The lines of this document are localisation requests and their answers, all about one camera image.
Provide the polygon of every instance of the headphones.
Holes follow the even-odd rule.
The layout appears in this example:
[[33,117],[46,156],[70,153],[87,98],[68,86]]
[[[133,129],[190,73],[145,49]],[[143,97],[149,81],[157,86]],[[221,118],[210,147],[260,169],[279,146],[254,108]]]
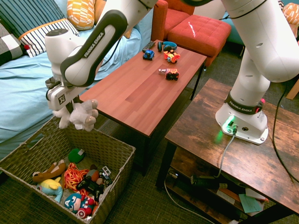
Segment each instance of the headphones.
[[163,47],[163,51],[170,51],[170,50],[175,50],[177,49],[177,44],[174,42],[170,42],[170,41],[165,41],[165,42],[158,42],[158,51],[161,52],[162,51],[162,46],[165,45]]

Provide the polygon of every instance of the box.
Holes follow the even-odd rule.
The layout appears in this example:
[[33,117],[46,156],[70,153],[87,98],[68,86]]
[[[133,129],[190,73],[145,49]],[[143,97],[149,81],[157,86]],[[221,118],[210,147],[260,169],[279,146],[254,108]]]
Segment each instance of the box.
[[[128,183],[135,148],[96,129],[87,132],[76,130],[73,125],[66,129],[59,129],[59,121],[60,119],[56,117],[50,119],[32,137],[0,161],[0,170],[37,193],[77,223],[102,224]],[[105,118],[99,115],[95,127],[100,126],[104,121]],[[40,137],[41,139],[31,146],[30,143]],[[89,220],[79,218],[33,186],[36,185],[32,181],[33,172],[47,170],[53,162],[66,158],[74,148],[83,149],[85,157],[108,166],[116,174],[109,192]],[[65,220],[57,220],[57,223],[60,222],[63,223]]]

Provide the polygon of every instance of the white wall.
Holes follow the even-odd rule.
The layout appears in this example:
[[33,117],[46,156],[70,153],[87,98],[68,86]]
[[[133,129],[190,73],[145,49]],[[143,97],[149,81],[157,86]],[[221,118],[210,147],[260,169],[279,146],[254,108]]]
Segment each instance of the white wall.
[[202,15],[213,19],[221,19],[225,13],[225,8],[221,0],[213,0],[203,6],[195,7],[194,15]]

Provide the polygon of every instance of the blue toy car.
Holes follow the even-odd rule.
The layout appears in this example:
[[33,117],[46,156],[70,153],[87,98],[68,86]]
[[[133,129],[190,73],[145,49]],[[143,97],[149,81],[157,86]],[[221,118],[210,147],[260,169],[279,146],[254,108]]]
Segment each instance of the blue toy car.
[[142,58],[145,60],[152,61],[154,56],[155,56],[155,53],[152,50],[146,50],[144,55],[142,56]]

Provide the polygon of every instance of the white stuffed animal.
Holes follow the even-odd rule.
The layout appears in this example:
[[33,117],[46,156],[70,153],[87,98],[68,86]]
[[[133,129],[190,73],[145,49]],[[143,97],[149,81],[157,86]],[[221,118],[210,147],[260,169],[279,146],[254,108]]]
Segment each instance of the white stuffed animal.
[[59,128],[66,128],[70,123],[73,123],[77,130],[84,129],[89,132],[93,129],[99,115],[96,110],[97,106],[97,100],[88,100],[83,103],[74,103],[72,113],[69,113],[67,108],[63,107],[59,111],[53,111],[53,114],[61,118]]

